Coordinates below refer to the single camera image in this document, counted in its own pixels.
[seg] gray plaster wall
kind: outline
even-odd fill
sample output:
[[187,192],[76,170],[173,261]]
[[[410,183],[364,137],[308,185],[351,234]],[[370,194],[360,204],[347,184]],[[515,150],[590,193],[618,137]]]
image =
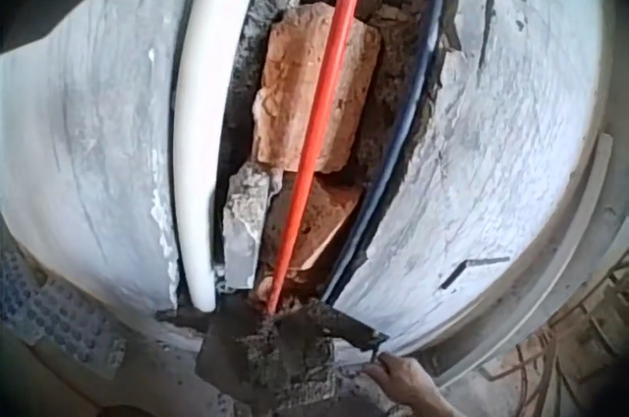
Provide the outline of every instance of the gray plaster wall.
[[[599,127],[601,0],[454,4],[426,132],[407,142],[335,304],[396,351],[434,339],[517,265],[574,190]],[[443,287],[466,260],[481,261]]]
[[0,209],[48,269],[116,308],[176,307],[169,180],[188,0],[85,0],[0,57]]

